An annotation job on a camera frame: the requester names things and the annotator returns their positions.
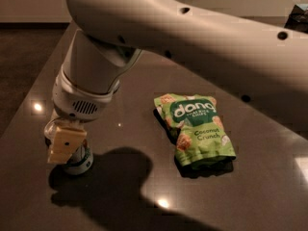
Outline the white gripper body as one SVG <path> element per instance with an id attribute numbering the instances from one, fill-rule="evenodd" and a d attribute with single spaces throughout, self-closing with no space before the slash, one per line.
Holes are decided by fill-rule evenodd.
<path id="1" fill-rule="evenodd" d="M 119 88 L 119 76 L 112 79 L 106 93 L 94 93 L 76 87 L 64 73 L 64 68 L 56 77 L 52 90 L 52 100 L 56 114 L 68 120 L 90 122 L 98 119 L 102 111 L 112 101 Z"/>

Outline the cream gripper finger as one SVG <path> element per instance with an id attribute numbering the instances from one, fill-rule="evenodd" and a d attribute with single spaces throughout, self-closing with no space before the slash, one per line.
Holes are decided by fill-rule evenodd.
<path id="1" fill-rule="evenodd" d="M 58 113 L 53 110 L 50 121 L 48 122 L 48 128 L 51 129 L 54 126 L 65 126 L 68 124 L 68 119 L 58 115 Z"/>
<path id="2" fill-rule="evenodd" d="M 71 156 L 82 145 L 87 132 L 83 129 L 56 127 L 54 136 L 50 139 L 48 148 L 49 164 L 66 164 Z"/>

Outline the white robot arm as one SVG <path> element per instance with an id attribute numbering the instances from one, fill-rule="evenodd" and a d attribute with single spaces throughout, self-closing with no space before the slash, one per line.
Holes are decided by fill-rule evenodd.
<path id="1" fill-rule="evenodd" d="M 176 0 L 66 0 L 78 29 L 53 89 L 48 160 L 66 163 L 99 117 L 118 78 L 147 50 L 194 71 L 274 117 L 308 132 L 305 34 Z"/>

